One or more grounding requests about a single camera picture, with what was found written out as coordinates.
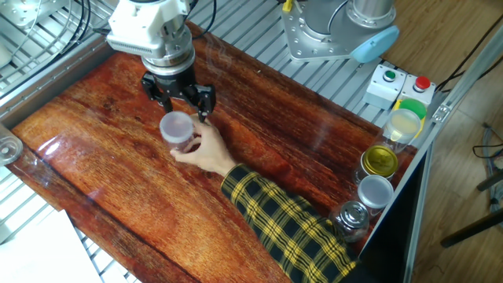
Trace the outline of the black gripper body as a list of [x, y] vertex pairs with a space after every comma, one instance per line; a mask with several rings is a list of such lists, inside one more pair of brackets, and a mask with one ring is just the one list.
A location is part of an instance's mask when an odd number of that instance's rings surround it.
[[196, 85], [193, 65], [175, 75], [157, 75], [154, 73], [153, 75], [156, 77], [158, 83], [168, 91], [170, 97], [189, 97], [189, 88]]

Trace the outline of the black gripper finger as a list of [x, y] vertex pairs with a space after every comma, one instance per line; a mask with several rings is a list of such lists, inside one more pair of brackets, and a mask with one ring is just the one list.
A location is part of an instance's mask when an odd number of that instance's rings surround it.
[[143, 75], [141, 78], [141, 85], [149, 100], [156, 101], [163, 107], [166, 113], [173, 111], [168, 91], [158, 83], [156, 77], [151, 72], [146, 72]]
[[216, 105], [215, 87], [211, 84], [191, 86], [189, 88], [189, 102], [197, 110], [198, 119], [203, 123], [214, 111]]

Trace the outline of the bare person's hand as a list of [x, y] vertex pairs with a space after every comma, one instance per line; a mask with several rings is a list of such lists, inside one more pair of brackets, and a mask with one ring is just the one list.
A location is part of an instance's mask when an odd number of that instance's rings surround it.
[[172, 149], [170, 154], [178, 162], [192, 164], [202, 170], [217, 173], [225, 177], [237, 162], [232, 158], [226, 148], [218, 129], [207, 123], [201, 123], [195, 115], [191, 116], [194, 132], [199, 135], [193, 141], [199, 147], [190, 153], [182, 153], [177, 149]]

